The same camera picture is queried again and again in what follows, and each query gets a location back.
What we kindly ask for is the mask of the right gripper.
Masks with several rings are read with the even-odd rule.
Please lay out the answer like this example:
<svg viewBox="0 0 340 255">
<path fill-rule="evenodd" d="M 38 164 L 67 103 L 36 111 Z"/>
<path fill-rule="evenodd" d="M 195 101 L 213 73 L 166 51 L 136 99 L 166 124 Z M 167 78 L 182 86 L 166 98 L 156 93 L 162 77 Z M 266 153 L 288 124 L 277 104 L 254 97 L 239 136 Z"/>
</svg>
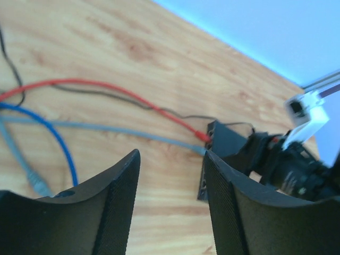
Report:
<svg viewBox="0 0 340 255">
<path fill-rule="evenodd" d="M 339 167 L 325 166 L 300 142 L 283 149 L 286 139 L 281 134 L 253 133 L 223 161 L 246 176 L 257 173 L 262 185 L 292 197 L 318 201 L 339 195 Z"/>
</svg>

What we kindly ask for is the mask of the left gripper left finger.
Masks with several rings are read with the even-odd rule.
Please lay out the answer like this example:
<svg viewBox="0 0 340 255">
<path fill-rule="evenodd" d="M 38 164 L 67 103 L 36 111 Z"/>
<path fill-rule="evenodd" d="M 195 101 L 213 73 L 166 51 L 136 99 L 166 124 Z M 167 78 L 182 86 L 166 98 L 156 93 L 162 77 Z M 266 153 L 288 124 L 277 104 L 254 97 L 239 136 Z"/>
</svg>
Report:
<svg viewBox="0 0 340 255">
<path fill-rule="evenodd" d="M 132 150 L 55 197 L 1 191 L 1 254 L 125 254 L 139 173 Z"/>
</svg>

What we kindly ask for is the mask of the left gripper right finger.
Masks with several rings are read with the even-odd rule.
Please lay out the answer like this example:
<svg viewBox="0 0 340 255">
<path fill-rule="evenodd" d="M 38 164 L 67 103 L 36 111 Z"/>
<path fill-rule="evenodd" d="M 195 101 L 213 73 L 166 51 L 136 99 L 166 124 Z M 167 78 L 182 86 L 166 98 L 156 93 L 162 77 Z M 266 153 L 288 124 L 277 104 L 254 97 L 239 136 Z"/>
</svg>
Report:
<svg viewBox="0 0 340 255">
<path fill-rule="evenodd" d="M 271 190 L 204 156 L 218 254 L 339 254 L 339 197 L 311 202 Z"/>
</svg>

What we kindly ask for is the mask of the black network switch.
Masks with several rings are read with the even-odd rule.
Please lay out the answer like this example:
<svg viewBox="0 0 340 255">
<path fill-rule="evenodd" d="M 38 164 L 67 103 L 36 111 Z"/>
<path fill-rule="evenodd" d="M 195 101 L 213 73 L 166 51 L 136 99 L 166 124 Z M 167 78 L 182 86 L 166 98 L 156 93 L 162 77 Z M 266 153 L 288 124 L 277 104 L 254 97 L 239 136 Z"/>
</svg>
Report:
<svg viewBox="0 0 340 255">
<path fill-rule="evenodd" d="M 246 143 L 248 137 L 237 133 L 220 121 L 213 121 L 207 125 L 207 134 L 211 142 L 205 144 L 206 150 L 211 150 L 218 157 L 225 157 L 237 153 Z"/>
</svg>

